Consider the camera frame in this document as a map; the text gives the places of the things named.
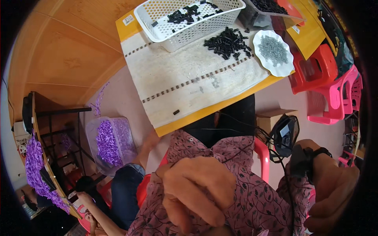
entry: person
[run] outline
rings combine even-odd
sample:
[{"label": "person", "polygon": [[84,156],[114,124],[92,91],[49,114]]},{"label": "person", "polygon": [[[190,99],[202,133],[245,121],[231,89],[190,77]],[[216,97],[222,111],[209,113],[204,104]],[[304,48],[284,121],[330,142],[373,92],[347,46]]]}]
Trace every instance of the person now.
[{"label": "person", "polygon": [[108,236],[102,226],[96,221],[92,214],[85,210],[84,218],[91,224],[90,226],[90,236]]},{"label": "person", "polygon": [[77,196],[87,207],[88,214],[94,217],[108,235],[125,235],[134,221],[139,211],[136,191],[146,174],[148,156],[159,141],[160,138],[156,132],[151,131],[143,142],[137,157],[131,163],[117,170],[111,185],[111,209],[105,206],[106,204],[101,196],[98,197],[97,190],[80,191],[85,189],[92,181],[90,177],[80,179],[80,188],[78,189],[80,192],[77,193]]},{"label": "person", "polygon": [[[340,168],[322,153],[313,159],[313,185],[307,177],[290,176],[289,162],[290,187],[282,178],[273,190],[251,172],[253,116],[250,96],[223,109],[218,122],[212,114],[176,130],[168,164],[152,173],[146,200],[126,235],[278,236],[303,235],[305,228],[330,231],[353,193],[358,169]],[[312,140],[296,145],[320,148]],[[308,198],[314,188],[316,203],[310,209]]]},{"label": "person", "polygon": [[38,208],[50,207],[54,205],[53,202],[47,197],[38,195],[35,188],[28,193],[25,193],[23,190],[21,190],[21,192],[24,196],[25,203],[33,211],[38,211]]}]

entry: pink floral shirt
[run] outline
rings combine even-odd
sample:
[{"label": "pink floral shirt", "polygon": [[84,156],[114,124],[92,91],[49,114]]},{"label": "pink floral shirt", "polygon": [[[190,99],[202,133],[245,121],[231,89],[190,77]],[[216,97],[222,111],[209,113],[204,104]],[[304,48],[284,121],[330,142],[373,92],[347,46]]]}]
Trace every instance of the pink floral shirt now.
[{"label": "pink floral shirt", "polygon": [[[195,137],[177,130],[172,134],[167,159],[168,162],[177,162],[184,157],[214,156],[237,177],[235,202],[225,213],[226,224],[236,236],[290,235],[291,208],[286,182],[282,178],[278,189],[274,191],[252,173],[253,149],[253,136],[225,138],[212,148],[207,148]],[[294,235],[302,235],[313,185],[304,178],[289,178],[289,182],[294,200]],[[147,198],[130,226],[128,236],[179,235],[179,228],[169,220],[162,205],[163,196],[161,179],[152,174],[147,187]],[[190,235],[199,235],[210,229],[210,225],[203,219],[189,210],[188,212],[193,223]]]}]

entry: black watch strap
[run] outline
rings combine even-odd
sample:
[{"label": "black watch strap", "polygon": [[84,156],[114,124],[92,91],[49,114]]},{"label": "black watch strap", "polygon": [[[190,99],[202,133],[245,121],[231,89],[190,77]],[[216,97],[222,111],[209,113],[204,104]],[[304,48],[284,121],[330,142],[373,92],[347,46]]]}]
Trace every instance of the black watch strap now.
[{"label": "black watch strap", "polygon": [[307,180],[309,181],[310,184],[313,184],[313,175],[314,175],[314,171],[313,171],[313,168],[314,168],[314,158],[316,156],[318,156],[319,154],[327,154],[328,156],[332,157],[332,154],[326,149],[326,148],[319,148],[319,149],[316,149],[315,151],[312,150],[312,148],[305,148],[303,149],[303,152],[305,153],[305,155],[309,158],[309,170],[307,171]]}]

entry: hand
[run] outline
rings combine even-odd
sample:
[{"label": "hand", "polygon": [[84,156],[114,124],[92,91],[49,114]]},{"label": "hand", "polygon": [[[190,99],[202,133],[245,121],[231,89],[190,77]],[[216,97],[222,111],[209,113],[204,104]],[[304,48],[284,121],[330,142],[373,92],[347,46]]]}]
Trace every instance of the hand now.
[{"label": "hand", "polygon": [[84,218],[89,221],[91,224],[96,223],[91,213],[86,212]]},{"label": "hand", "polygon": [[[211,226],[223,226],[223,210],[234,202],[235,176],[214,157],[184,158],[161,173],[164,185],[163,205],[171,222],[182,233],[190,233],[192,223],[186,208]],[[205,187],[215,205],[201,191]]]},{"label": "hand", "polygon": [[326,154],[314,158],[315,204],[304,226],[314,233],[329,232],[353,194],[359,176],[357,167],[338,167]]},{"label": "hand", "polygon": [[82,201],[83,205],[88,207],[88,205],[94,204],[92,197],[86,192],[78,192],[77,197]]},{"label": "hand", "polygon": [[150,152],[156,145],[160,142],[161,137],[159,137],[155,130],[152,130],[147,138],[143,141],[142,149]]}]

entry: label sticker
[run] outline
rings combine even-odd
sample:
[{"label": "label sticker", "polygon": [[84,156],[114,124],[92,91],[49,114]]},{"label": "label sticker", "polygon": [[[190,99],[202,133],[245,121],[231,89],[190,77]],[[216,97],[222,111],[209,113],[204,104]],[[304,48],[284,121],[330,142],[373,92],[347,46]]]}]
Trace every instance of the label sticker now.
[{"label": "label sticker", "polygon": [[297,34],[299,34],[299,31],[300,31],[300,30],[298,29],[298,27],[297,27],[296,25],[293,26],[292,28],[293,28],[293,30],[295,30],[295,32],[297,32]]},{"label": "label sticker", "polygon": [[128,24],[130,24],[131,22],[133,22],[134,20],[134,17],[132,15],[129,15],[128,17],[126,17],[125,19],[122,20],[122,22],[125,24],[125,26],[127,26]]}]

